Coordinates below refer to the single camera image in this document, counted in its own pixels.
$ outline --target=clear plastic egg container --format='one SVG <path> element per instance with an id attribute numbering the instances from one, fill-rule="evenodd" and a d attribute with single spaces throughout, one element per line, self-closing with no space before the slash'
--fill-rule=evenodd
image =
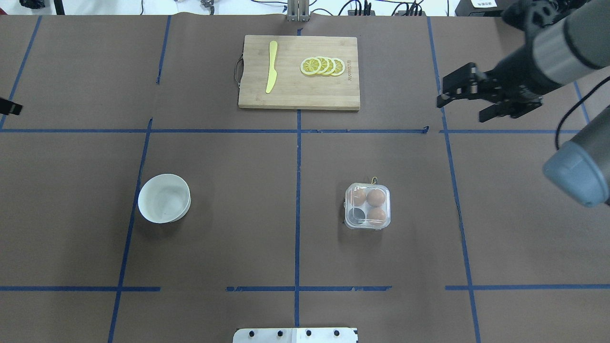
<path id="1" fill-rule="evenodd" d="M 380 184 L 354 183 L 345 191 L 345 224 L 350 229 L 381 230 L 391 221 L 390 191 Z"/>

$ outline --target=white bowl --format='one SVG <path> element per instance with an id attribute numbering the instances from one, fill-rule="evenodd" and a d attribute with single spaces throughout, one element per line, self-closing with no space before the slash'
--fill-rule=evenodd
<path id="1" fill-rule="evenodd" d="M 184 217 L 190 202 L 188 184 L 174 174 L 161 174 L 148 180 L 138 196 L 142 216 L 158 224 L 175 222 Z"/>

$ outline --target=cutting board handle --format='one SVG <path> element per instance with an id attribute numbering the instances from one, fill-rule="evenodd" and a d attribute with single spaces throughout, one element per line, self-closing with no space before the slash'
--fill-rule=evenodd
<path id="1" fill-rule="evenodd" d="M 242 73 L 239 76 L 239 80 L 237 79 L 237 69 L 239 67 L 239 64 L 242 64 Z M 237 88 L 242 86 L 242 76 L 243 76 L 243 53 L 242 55 L 239 57 L 239 60 L 237 60 L 237 63 L 235 63 L 235 69 L 233 70 L 233 78 L 235 79 L 235 83 L 237 84 Z"/>

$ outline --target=white bracket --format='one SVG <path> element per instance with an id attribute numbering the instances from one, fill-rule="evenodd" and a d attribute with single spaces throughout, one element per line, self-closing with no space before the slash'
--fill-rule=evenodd
<path id="1" fill-rule="evenodd" d="M 233 343 L 358 343 L 357 328 L 239 329 Z"/>
<path id="2" fill-rule="evenodd" d="M 309 0 L 288 0 L 288 21 L 309 21 Z"/>

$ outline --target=plastic container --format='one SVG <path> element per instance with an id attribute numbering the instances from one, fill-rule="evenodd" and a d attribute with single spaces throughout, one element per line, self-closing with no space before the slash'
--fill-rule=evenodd
<path id="1" fill-rule="evenodd" d="M 157 224 L 175 222 L 184 217 L 190 202 L 188 184 L 174 174 L 161 174 L 148 180 L 138 196 L 142 216 Z"/>
<path id="2" fill-rule="evenodd" d="M 390 190 L 380 184 L 354 183 L 345 191 L 345 224 L 350 229 L 381 230 L 391 221 Z"/>

